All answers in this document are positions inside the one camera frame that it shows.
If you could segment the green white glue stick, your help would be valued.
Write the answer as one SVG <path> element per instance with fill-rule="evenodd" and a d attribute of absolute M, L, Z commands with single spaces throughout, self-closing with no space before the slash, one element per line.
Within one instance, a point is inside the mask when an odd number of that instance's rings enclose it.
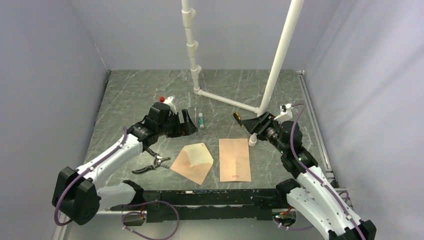
<path fill-rule="evenodd" d="M 204 116 L 203 116 L 203 113 L 202 112 L 200 112 L 198 114 L 198 120 L 199 120 L 199 127 L 200 127 L 200 129 L 204 129 L 205 124 L 204 124 Z"/>

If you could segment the tan envelope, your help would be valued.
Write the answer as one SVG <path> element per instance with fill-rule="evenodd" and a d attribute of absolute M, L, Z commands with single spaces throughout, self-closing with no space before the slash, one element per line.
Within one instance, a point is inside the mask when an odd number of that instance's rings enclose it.
<path fill-rule="evenodd" d="M 214 159 L 204 143 L 185 145 L 170 169 L 192 182 L 202 185 Z"/>

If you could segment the tan paper letter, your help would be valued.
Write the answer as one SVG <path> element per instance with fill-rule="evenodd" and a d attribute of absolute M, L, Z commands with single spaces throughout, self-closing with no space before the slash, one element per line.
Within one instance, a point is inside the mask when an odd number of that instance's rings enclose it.
<path fill-rule="evenodd" d="M 219 139 L 219 177 L 221 182 L 251 182 L 247 138 Z"/>

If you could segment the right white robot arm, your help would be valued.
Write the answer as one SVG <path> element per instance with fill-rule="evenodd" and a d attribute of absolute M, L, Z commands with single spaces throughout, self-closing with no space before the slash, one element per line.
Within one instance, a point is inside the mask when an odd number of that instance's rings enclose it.
<path fill-rule="evenodd" d="M 269 112 L 242 119 L 233 117 L 250 134 L 267 141 L 281 154 L 283 167 L 292 178 L 276 185 L 275 200 L 282 207 L 294 207 L 325 240 L 373 240 L 377 228 L 363 220 L 330 184 L 313 155 L 303 146 L 297 120 L 278 122 Z"/>

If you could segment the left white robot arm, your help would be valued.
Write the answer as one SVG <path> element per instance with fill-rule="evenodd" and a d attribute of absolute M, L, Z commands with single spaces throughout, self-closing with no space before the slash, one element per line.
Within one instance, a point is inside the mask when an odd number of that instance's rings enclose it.
<path fill-rule="evenodd" d="M 84 225 L 99 210 L 116 206 L 139 209 L 145 201 L 144 189 L 135 182 L 125 180 L 110 187 L 100 185 L 121 165 L 149 151 L 159 137 L 185 137 L 197 131 L 187 109 L 178 113 L 170 103 L 154 103 L 148 114 L 124 128 L 120 139 L 106 151 L 75 169 L 67 166 L 59 172 L 52 197 L 55 224 Z"/>

